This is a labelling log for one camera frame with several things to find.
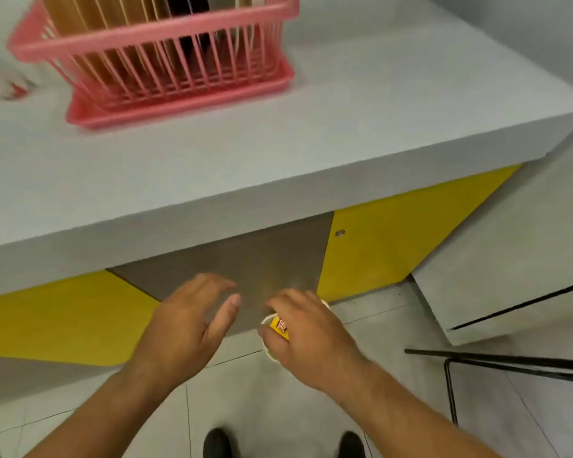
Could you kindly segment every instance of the yellow cabinet door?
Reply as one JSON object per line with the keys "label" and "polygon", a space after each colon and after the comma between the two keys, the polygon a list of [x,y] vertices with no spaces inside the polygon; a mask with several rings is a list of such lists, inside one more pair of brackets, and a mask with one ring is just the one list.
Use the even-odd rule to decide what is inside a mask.
{"label": "yellow cabinet door", "polygon": [[403,280],[518,167],[336,211],[318,295],[338,300]]}
{"label": "yellow cabinet door", "polygon": [[0,357],[123,363],[158,303],[104,270],[0,295]]}

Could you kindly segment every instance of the person's left hand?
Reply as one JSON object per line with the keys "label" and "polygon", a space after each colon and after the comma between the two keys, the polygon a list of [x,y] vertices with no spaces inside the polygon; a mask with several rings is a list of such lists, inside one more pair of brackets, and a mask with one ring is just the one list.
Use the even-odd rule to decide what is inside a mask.
{"label": "person's left hand", "polygon": [[206,314],[222,292],[235,287],[233,281],[213,274],[199,274],[183,284],[154,310],[124,371],[168,392],[194,377],[235,321],[239,294],[229,296],[210,323]]}

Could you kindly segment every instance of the basket base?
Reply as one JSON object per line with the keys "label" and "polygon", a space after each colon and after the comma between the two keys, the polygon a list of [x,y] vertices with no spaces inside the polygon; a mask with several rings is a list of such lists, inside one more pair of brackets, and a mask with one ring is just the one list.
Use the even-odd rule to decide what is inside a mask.
{"label": "basket base", "polygon": [[177,114],[179,112],[215,106],[230,101],[280,91],[288,86],[294,76],[295,73],[291,65],[282,55],[279,60],[278,71],[270,80],[243,84],[240,87],[224,91],[213,91],[206,95],[192,96],[171,102],[162,102],[160,104],[114,112],[105,111],[94,105],[87,99],[83,91],[75,88],[72,101],[66,114],[66,121],[72,125],[87,129],[99,129],[169,114]]}

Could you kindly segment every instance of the hand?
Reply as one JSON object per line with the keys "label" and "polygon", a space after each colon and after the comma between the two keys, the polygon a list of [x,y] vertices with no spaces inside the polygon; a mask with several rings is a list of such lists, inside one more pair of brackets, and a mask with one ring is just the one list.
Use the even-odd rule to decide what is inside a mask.
{"label": "hand", "polygon": [[289,340],[266,325],[259,328],[259,335],[282,366],[304,384],[331,396],[368,363],[337,316],[313,292],[286,289],[266,304],[286,323]]}
{"label": "hand", "polygon": [[235,287],[233,281],[213,274],[199,274],[187,281],[154,310],[123,371],[168,393],[194,377],[235,321],[239,294],[229,296],[210,323],[206,323],[206,313],[222,292]]}

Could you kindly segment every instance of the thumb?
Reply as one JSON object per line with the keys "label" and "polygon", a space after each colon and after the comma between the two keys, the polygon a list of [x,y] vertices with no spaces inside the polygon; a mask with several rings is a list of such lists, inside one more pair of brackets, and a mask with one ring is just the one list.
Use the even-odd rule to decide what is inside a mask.
{"label": "thumb", "polygon": [[216,315],[214,315],[213,320],[208,324],[208,328],[206,328],[203,337],[207,340],[213,353],[217,351],[225,334],[233,322],[236,321],[240,300],[239,294],[230,295],[227,300],[223,302],[223,305],[221,305]]}
{"label": "thumb", "polygon": [[284,365],[289,354],[288,341],[267,325],[261,325],[258,333],[267,349]]}

